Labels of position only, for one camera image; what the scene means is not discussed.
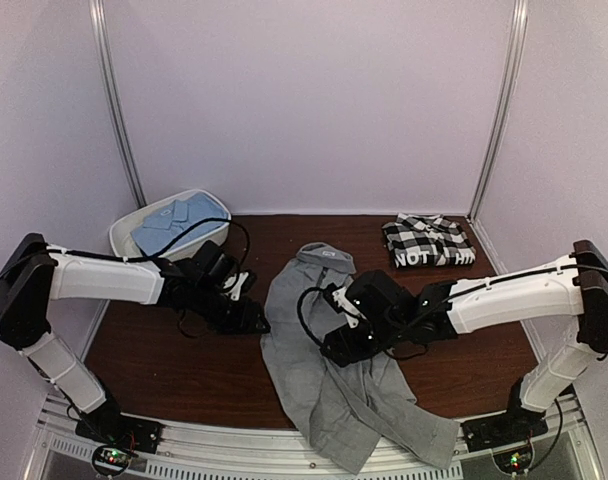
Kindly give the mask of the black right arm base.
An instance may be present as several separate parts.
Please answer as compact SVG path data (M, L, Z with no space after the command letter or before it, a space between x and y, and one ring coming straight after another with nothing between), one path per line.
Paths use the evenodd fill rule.
M543 412L522 408L467 420L461 424L469 452L495 449L546 434L548 425Z

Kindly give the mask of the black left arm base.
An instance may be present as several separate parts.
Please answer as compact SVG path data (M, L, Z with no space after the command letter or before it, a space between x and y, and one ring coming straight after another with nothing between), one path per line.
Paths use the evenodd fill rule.
M108 403L90 413L82 412L75 427L77 436L150 454L157 452L161 431L161 423L124 415Z

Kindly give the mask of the grey long sleeve shirt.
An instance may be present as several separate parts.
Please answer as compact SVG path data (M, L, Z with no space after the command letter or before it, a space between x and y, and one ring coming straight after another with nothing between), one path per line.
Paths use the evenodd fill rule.
M396 361L379 354L341 368L304 331L309 326L321 337L344 322L319 293L304 291L346 286L355 272L349 253L313 242L270 284L265 315L271 331L260 344L282 409L317 454L352 474L361 471L381 438L446 468L459 424L417 406Z

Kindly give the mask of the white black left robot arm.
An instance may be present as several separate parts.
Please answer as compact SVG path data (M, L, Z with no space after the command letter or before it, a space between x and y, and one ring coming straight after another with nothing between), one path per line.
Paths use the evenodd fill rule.
M128 424L105 384L52 320L59 302L122 301L191 312L221 335L266 334L260 303L248 297L256 275L207 240L189 257L119 257L65 249L27 234L0 271L0 341L28 359L107 444Z

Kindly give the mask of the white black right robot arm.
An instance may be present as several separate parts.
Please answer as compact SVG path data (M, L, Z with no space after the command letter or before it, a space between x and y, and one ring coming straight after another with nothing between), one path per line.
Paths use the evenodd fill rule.
M503 440L519 440L594 361L608 356L608 261L589 240L570 254L512 274L432 283L413 295L382 270L322 291L346 319L321 353L344 367L397 344L429 346L495 325L567 316L575 322L555 351L518 380L497 419Z

